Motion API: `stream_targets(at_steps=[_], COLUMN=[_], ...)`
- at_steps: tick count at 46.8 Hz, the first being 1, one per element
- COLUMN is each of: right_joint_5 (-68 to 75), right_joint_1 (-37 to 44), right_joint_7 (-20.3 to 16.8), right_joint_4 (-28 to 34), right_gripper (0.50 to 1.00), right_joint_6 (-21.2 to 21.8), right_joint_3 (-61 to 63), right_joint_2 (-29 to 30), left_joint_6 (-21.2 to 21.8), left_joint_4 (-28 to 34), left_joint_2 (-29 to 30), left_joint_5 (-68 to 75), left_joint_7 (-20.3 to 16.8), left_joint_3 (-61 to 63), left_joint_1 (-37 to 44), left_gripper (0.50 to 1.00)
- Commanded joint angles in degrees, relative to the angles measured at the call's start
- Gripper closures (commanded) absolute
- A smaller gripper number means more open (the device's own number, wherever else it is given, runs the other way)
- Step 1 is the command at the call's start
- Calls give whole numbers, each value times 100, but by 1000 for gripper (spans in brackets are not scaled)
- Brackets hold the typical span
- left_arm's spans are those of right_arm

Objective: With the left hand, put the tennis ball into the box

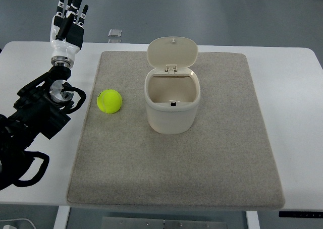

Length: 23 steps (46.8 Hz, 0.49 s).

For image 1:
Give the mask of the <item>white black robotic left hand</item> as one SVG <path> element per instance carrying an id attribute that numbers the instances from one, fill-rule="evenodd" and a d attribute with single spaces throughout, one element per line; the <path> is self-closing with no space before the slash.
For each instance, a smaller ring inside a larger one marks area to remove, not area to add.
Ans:
<path id="1" fill-rule="evenodd" d="M 50 31 L 53 48 L 51 63 L 67 63 L 72 66 L 75 55 L 81 50 L 84 38 L 84 22 L 88 5 L 81 10 L 82 0 L 59 0 Z"/>

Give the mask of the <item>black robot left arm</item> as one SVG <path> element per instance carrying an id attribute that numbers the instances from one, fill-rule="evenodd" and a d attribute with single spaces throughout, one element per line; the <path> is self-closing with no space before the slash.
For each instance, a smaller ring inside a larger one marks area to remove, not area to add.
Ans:
<path id="1" fill-rule="evenodd" d="M 1 115 L 1 189 L 29 187 L 46 172 L 49 156 L 27 151 L 38 134 L 51 139 L 86 100 L 83 90 L 68 83 L 73 62 L 54 56 L 53 67 L 17 93 L 16 112 Z"/>

